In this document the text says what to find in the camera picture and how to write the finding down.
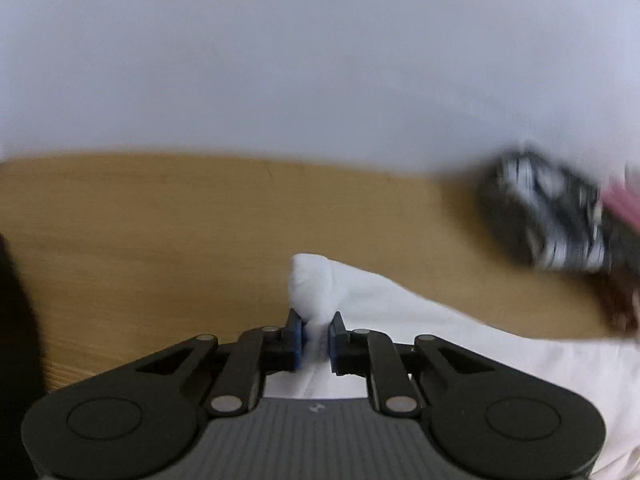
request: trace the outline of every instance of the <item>wooden table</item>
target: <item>wooden table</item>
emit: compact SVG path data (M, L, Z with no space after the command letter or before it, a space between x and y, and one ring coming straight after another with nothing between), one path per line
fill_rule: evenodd
M195 333L284 322L299 252L519 335L607 334L581 280L512 266L469 189L420 176L216 156L16 160L0 167L0 230L52 387Z

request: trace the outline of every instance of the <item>white cloth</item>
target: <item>white cloth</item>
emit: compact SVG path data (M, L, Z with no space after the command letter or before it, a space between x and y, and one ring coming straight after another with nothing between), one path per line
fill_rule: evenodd
M349 330L379 330L399 343L412 343L421 333L434 334L581 394L600 410L607 425L604 449L591 477L640 479L640 348L635 341L526 339L324 256L297 254L292 265L290 306L306 321L309 342L302 370L269 377L266 396L367 395L362 378L337 377L327 361L326 328L340 310Z

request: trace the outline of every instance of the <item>pink object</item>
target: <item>pink object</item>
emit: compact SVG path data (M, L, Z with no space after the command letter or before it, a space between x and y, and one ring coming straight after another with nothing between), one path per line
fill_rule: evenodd
M614 181L601 195L602 203L640 233L640 196Z

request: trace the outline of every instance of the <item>white wall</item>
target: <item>white wall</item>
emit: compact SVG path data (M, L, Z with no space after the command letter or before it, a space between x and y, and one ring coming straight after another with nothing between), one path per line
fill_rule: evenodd
M640 162L640 0L0 0L9 156Z

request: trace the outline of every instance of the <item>gray ribbed panel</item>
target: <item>gray ribbed panel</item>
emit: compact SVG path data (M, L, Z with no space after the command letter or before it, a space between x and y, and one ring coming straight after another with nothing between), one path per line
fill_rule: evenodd
M418 424L374 412L367 399L263 399L219 418L180 462L151 480L470 480Z

